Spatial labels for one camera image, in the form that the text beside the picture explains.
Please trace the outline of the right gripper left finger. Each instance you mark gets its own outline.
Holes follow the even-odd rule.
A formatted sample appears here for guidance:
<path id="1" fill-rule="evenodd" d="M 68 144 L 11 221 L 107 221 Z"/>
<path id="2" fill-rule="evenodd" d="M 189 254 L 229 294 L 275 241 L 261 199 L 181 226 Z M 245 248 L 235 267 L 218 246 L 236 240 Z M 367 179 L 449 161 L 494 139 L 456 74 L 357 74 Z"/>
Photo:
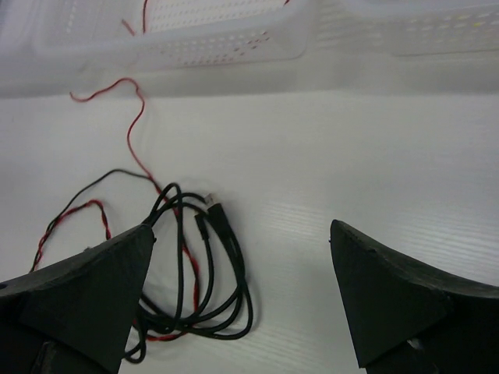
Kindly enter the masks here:
<path id="1" fill-rule="evenodd" d="M 1 283 L 3 373 L 117 373 L 154 246 L 140 224 Z"/>

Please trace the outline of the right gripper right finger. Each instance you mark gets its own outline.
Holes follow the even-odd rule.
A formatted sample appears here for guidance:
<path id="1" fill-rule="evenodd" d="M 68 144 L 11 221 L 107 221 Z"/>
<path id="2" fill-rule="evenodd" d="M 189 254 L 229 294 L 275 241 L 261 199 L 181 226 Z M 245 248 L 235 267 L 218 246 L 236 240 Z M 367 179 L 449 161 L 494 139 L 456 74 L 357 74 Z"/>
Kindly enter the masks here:
<path id="1" fill-rule="evenodd" d="M 430 266 L 343 221 L 331 257 L 358 366 L 368 373 L 496 373 L 498 288 Z"/>

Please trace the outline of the right white perforated basket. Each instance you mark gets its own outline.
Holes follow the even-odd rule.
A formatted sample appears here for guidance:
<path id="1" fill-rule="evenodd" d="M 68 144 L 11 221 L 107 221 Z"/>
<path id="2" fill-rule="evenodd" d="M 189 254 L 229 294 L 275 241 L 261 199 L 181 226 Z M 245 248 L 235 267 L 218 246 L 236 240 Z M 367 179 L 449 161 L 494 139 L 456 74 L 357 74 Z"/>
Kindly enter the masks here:
<path id="1" fill-rule="evenodd" d="M 317 47 L 394 56 L 498 49 L 496 1 L 321 1 Z"/>

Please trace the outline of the white perforated basket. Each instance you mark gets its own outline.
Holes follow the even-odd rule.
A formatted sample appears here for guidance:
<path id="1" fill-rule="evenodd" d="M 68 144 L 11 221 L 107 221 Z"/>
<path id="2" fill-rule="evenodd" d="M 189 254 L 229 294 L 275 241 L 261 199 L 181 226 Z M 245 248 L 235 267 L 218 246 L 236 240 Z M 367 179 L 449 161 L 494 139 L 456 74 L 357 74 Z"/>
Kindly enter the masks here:
<path id="1" fill-rule="evenodd" d="M 317 47 L 394 56 L 498 49 L 496 1 L 321 1 Z"/>
<path id="2" fill-rule="evenodd" d="M 299 57 L 314 1 L 43 1 L 34 49 L 53 62 L 145 72 Z"/>

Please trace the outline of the middle white perforated basket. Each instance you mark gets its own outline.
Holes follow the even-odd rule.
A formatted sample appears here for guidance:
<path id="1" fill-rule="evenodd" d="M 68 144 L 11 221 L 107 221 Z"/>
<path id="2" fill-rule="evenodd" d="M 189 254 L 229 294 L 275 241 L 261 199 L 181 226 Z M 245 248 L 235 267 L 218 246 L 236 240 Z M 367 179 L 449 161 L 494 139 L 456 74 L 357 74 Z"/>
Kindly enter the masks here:
<path id="1" fill-rule="evenodd" d="M 299 57 L 314 1 L 43 1 L 34 49 L 53 62 L 145 72 Z"/>

